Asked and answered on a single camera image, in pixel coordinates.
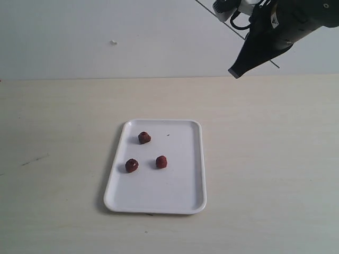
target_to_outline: robotic arm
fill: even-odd
[[[249,29],[245,43],[228,70],[235,78],[285,53],[295,42],[321,26],[339,26],[338,0],[216,0],[217,18],[238,30]],[[238,27],[234,19],[249,15],[249,25]]]

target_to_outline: tray rim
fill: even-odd
[[[199,129],[199,146],[200,146],[200,163],[201,163],[201,178],[202,178],[202,192],[203,192],[203,201],[202,204],[193,210],[163,210],[163,209],[154,209],[154,210],[148,210],[148,209],[140,209],[140,208],[128,208],[128,209],[123,209],[123,208],[117,208],[114,207],[110,204],[110,202],[108,201],[108,188],[109,188],[109,184],[111,182],[111,177],[113,176],[113,170],[114,170],[114,166],[115,163],[117,161],[117,154],[118,151],[120,150],[121,146],[122,146],[122,139],[124,137],[124,133],[126,131],[126,128],[128,126],[128,124],[130,122],[133,121],[171,121],[171,122],[192,122],[194,124],[196,124],[198,126]],[[104,193],[104,204],[105,206],[112,212],[121,212],[121,213],[158,213],[158,214],[186,214],[186,215],[191,215],[191,214],[196,214],[201,212],[202,210],[204,210],[204,208],[206,207],[206,203],[207,203],[207,190],[206,190],[206,173],[205,173],[205,163],[204,163],[204,153],[203,153],[203,142],[202,142],[202,126],[201,124],[193,119],[143,119],[143,118],[135,118],[135,119],[131,119],[128,120],[124,123],[122,131],[120,133],[120,138],[119,138],[119,143],[117,146],[117,150],[115,152],[114,155],[114,160],[113,160],[113,164],[111,167],[111,171],[110,171],[110,175],[108,177],[108,181],[107,181],[107,185],[106,185],[106,189],[105,189],[105,193]]]

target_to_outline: white table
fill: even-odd
[[[339,252],[339,75],[2,81],[0,253]],[[203,127],[207,206],[114,214],[122,124]]]

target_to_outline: plastic tray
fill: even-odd
[[[146,131],[151,142],[139,144]],[[158,156],[167,167],[157,169]],[[125,163],[134,158],[139,167],[127,173]],[[121,133],[104,195],[115,212],[194,214],[206,205],[206,181],[201,125],[194,120],[134,119]]]

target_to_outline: table surface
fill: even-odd
[[[339,75],[2,81],[0,253],[338,253]],[[202,124],[207,205],[119,214],[125,121]]]

